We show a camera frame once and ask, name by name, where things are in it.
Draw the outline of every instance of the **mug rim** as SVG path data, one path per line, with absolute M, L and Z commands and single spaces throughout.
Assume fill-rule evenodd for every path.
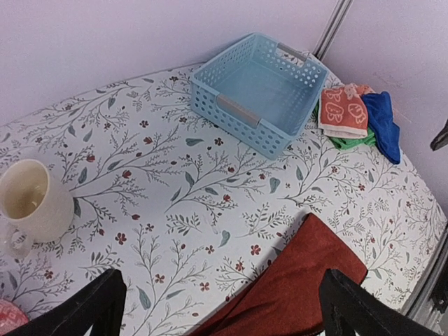
M 46 174 L 46 176 L 47 176 L 47 189 L 45 190 L 45 195 L 43 196 L 41 203 L 35 208 L 35 210 L 34 210 L 33 212 L 31 212 L 29 215 L 27 215 L 27 216 L 25 216 L 25 217 L 11 218 L 10 216 L 8 216 L 8 215 L 6 214 L 6 211 L 4 211 L 5 209 L 3 209 L 3 202 L 0 203 L 0 210 L 1 210 L 2 214 L 3 214 L 3 216 L 5 216 L 5 218 L 6 218 L 10 223 L 23 221 L 24 219 L 28 219 L 29 217 L 33 216 L 33 215 L 36 213 L 36 211 L 41 207 L 41 205 L 45 202 L 45 200 L 46 200 L 46 198 L 47 198 L 47 195 L 48 195 L 48 191 L 49 191 L 49 189 L 50 189 L 50 181 L 51 181 L 51 178 L 50 178 L 50 172 L 48 171 L 48 168 L 47 168 L 41 161 L 36 160 L 36 159 L 22 159 L 22 160 L 19 160 L 19 161 L 15 162 L 13 165 L 11 165 L 9 168 L 7 168 L 7 170 L 6 170 L 6 171 L 1 175 L 1 177 L 0 177 L 0 187 L 1 187 L 1 184 L 4 182 L 4 180 L 6 180 L 6 175 L 7 175 L 7 173 L 8 173 L 12 168 L 14 168 L 14 166 L 16 166 L 16 165 L 20 165 L 20 164 L 23 164 L 23 163 L 26 163 L 26 162 L 37 163 L 38 165 L 40 165 L 40 166 L 43 168 L 43 170 L 44 170 L 44 172 L 45 172 L 45 174 Z

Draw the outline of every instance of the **dark red cloth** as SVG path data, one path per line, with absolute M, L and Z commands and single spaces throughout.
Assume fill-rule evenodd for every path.
M 328 268 L 357 284 L 367 274 L 353 251 L 311 213 L 272 265 L 190 336 L 319 333 L 319 284 Z

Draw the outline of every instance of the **green cloth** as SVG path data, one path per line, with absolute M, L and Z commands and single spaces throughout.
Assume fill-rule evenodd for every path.
M 367 136 L 363 139 L 343 139 L 343 138 L 333 138 L 328 137 L 333 145 L 337 149 L 350 149 L 356 147 L 357 145 L 365 144 L 368 146 L 375 146 L 377 144 L 377 138 L 375 138 L 375 133 L 369 128 L 367 128 Z

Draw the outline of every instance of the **white mug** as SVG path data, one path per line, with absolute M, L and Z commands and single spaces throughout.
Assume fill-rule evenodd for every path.
M 0 178 L 0 211 L 8 221 L 0 244 L 7 254 L 24 258 L 34 242 L 52 242 L 68 230 L 74 201 L 42 162 L 26 159 L 13 164 Z M 25 236 L 19 247 L 13 243 L 17 230 Z

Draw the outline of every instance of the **folded cloth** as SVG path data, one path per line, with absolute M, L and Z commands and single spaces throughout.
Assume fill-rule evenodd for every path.
M 393 122 L 391 96 L 388 92 L 365 94 L 362 100 L 369 113 L 369 127 L 377 138 L 379 151 L 393 164 L 400 163 L 400 128 Z
M 367 274 L 353 251 L 309 214 L 272 265 L 190 336 L 319 333 L 319 284 L 328 268 L 341 270 L 357 284 Z
M 367 146 L 375 146 L 377 144 L 377 140 L 375 138 L 375 133 L 367 128 L 367 136 L 363 139 L 344 139 L 344 138 L 334 138 L 330 137 L 331 142 L 337 149 L 346 150 L 351 149 L 353 147 L 365 144 Z
M 365 138 L 368 135 L 368 112 L 361 95 L 368 92 L 373 90 L 366 85 L 353 83 L 323 90 L 318 127 L 329 137 Z

